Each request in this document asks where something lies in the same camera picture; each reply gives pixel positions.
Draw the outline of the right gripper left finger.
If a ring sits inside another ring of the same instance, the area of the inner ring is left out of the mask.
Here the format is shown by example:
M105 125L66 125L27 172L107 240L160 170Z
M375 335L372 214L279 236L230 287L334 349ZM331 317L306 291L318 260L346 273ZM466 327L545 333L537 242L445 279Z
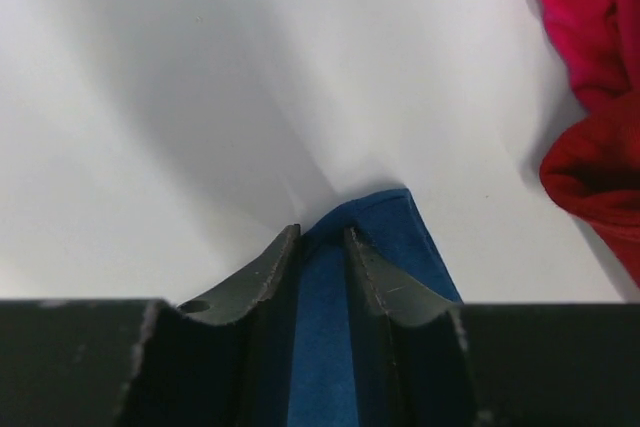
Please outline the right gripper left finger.
M283 426L300 229L178 306L162 299L1 304L5 426Z

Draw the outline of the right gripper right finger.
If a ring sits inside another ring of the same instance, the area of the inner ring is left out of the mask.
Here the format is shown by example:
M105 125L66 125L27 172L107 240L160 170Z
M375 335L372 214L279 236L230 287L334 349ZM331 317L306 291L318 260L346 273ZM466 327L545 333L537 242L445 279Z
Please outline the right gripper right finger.
M345 233L363 426L635 426L637 304L462 304Z

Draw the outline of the navy blue t shirt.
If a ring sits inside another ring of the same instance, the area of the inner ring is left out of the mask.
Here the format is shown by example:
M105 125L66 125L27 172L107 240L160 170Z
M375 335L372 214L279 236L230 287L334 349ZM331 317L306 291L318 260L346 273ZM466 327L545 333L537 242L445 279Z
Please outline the navy blue t shirt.
M327 213L301 238L287 419L293 427L358 423L344 279L348 227L442 297L460 298L408 189L372 193Z

